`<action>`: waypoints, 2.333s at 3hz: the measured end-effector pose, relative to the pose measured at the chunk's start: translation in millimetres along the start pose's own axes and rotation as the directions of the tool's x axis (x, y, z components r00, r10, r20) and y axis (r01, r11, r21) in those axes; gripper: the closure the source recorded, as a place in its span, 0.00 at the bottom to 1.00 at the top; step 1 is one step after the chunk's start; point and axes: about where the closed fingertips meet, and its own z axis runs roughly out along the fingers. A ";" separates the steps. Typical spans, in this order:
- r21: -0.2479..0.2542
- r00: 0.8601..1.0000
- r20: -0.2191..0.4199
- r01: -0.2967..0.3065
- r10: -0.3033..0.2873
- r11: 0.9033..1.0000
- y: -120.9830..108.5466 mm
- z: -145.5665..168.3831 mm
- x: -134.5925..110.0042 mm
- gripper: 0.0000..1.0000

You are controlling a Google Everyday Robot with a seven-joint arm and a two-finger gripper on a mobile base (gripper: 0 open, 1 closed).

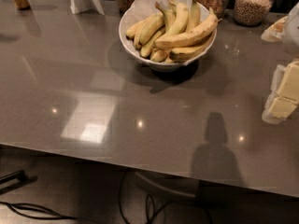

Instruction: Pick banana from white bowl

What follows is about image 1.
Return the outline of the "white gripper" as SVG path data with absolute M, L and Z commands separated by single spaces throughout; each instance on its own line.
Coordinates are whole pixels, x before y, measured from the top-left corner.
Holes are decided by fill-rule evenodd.
M 299 57 L 299 2 L 287 16 L 265 29 L 261 40 L 278 42 L 282 40 L 284 49 L 293 57 Z M 264 105 L 262 120 L 270 124 L 280 124 L 299 105 L 299 61 L 293 60 L 287 66 L 278 65 L 274 72 L 270 94 Z

